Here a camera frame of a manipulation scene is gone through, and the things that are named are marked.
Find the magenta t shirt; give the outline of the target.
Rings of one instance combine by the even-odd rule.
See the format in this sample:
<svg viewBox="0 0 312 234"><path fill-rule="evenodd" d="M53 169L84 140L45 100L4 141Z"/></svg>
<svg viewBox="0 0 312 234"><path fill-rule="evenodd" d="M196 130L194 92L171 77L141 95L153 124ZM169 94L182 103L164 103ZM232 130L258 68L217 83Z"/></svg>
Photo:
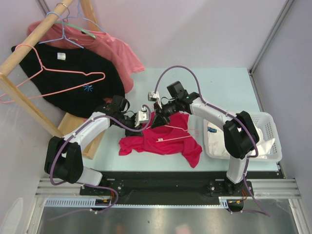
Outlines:
<svg viewBox="0 0 312 234"><path fill-rule="evenodd" d="M189 129L189 114L176 113L170 116L170 126ZM126 156L133 150L138 153L149 152L158 155L173 155L180 153L189 163L190 167L195 168L200 160L202 147L197 143L194 137L180 140L156 142L158 138L174 138L187 136L188 133L178 129L166 128L163 126L151 128L149 125L142 133L142 136L127 136L119 141L119 155Z"/></svg>

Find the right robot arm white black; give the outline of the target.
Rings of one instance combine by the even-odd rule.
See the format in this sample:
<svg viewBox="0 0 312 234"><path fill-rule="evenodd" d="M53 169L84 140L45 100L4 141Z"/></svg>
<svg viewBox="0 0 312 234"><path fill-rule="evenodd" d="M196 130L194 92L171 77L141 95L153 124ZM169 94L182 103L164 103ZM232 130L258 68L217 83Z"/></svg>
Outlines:
<svg viewBox="0 0 312 234"><path fill-rule="evenodd" d="M167 87L172 100L161 103L157 91L148 94L148 100L154 102L152 128L170 123L170 117L178 112L201 117L220 128L224 135L225 148L230 154L230 164L224 180L224 192L237 195L242 191L242 184L247 174L249 157L257 157L259 135L251 116L246 111L233 115L217 106L204 101L196 92L188 93L177 81Z"/></svg>

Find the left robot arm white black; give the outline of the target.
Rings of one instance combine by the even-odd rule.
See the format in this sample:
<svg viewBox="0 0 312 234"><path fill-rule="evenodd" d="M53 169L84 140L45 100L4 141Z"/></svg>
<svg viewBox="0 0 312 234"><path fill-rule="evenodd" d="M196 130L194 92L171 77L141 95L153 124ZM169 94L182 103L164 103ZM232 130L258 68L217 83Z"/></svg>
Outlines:
<svg viewBox="0 0 312 234"><path fill-rule="evenodd" d="M102 132L115 125L129 132L140 133L143 124L148 125L151 110L143 105L131 117L126 113L130 103L127 99L114 96L110 103L95 109L91 116L72 132L63 137L54 136L47 148L44 170L49 174L52 185L63 183L85 184L97 195L104 194L108 183L102 179L101 172L83 164L84 149Z"/></svg>

